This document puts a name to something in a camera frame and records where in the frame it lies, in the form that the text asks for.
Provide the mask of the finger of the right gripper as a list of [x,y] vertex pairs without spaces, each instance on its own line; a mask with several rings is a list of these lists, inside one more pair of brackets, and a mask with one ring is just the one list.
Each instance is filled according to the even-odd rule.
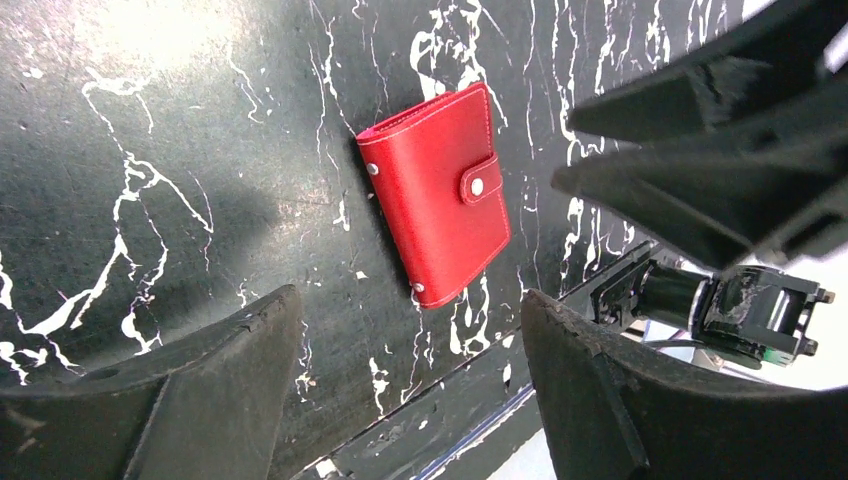
[[662,68],[583,101],[570,129],[631,143],[714,130],[811,93],[844,1],[775,1]]
[[563,166],[551,184],[713,271],[825,257],[847,242],[847,90]]

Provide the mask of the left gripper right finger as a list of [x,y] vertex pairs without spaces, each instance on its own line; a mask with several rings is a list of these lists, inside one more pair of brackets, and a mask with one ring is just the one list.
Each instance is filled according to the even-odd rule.
[[521,331],[560,479],[843,479],[847,392],[757,383],[612,333],[546,294]]

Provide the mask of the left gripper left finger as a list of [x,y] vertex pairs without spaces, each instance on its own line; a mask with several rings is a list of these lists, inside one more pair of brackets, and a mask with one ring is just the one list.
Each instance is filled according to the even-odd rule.
[[263,479],[301,339],[298,289],[78,379],[1,391],[5,479]]

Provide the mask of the red leather card holder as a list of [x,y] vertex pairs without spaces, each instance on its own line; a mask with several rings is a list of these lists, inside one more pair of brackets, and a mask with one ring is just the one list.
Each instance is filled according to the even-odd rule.
[[415,105],[355,140],[417,302],[448,304],[511,239],[486,84]]

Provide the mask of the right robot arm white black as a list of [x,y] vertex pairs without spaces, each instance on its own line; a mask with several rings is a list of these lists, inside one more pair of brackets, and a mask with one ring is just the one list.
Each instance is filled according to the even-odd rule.
[[812,356],[833,296],[781,272],[847,241],[843,1],[777,1],[645,77],[586,100],[576,131],[622,151],[556,169],[555,189],[603,206],[699,267],[638,260],[592,294],[600,324],[646,317],[751,368]]

